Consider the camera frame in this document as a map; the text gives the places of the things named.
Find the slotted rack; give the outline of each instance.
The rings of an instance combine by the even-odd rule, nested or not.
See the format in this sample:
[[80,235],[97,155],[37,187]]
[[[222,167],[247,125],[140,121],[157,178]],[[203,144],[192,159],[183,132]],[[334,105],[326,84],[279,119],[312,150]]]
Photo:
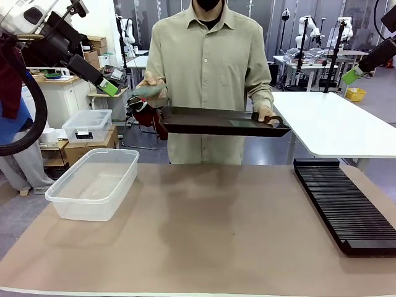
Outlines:
[[396,230],[337,159],[295,159],[294,168],[341,251],[349,256],[396,256]]

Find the black tray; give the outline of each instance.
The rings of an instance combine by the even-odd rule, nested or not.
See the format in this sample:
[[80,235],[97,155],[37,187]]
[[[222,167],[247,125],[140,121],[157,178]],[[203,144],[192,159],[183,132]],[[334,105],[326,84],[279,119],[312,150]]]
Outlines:
[[298,179],[348,256],[396,256],[396,230],[339,168],[337,159],[295,159]]
[[[169,133],[176,134],[282,137],[291,130],[279,116],[268,117],[264,123],[259,123],[258,113],[244,111],[164,107],[157,113],[160,124]],[[269,124],[272,119],[279,121],[276,127]]]

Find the hose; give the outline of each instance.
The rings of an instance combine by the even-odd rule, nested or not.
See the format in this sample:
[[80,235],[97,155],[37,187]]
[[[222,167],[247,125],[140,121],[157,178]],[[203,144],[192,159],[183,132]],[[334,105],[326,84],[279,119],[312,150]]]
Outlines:
[[25,65],[22,64],[14,55],[14,47],[16,42],[17,38],[15,36],[9,37],[6,42],[0,47],[0,54],[4,57],[7,63],[16,71],[16,73],[18,73],[18,75],[22,78],[26,87],[32,94],[33,100],[36,105],[36,116],[33,126],[22,139],[11,144],[0,145],[0,156],[13,155],[32,146],[43,133],[48,115],[47,105],[43,92],[41,91],[35,79],[26,70]]

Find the plastic crate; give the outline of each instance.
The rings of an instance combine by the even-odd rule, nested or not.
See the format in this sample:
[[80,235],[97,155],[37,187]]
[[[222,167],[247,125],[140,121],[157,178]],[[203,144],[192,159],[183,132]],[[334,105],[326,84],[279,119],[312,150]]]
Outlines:
[[104,141],[111,127],[111,110],[80,110],[62,129],[71,144],[78,142]]
[[70,220],[110,220],[137,175],[135,150],[89,151],[45,193],[58,215]]
[[346,91],[346,97],[352,102],[362,102],[367,92],[361,88],[349,88]]

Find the gray pants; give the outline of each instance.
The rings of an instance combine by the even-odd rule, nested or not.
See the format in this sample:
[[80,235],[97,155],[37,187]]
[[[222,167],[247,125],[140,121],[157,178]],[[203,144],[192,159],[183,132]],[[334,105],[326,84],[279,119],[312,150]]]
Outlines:
[[[13,142],[26,134],[27,131],[17,133]],[[0,157],[0,170],[11,186],[18,191],[34,188],[35,194],[44,194],[54,183],[44,172],[43,158],[37,141],[23,152]]]

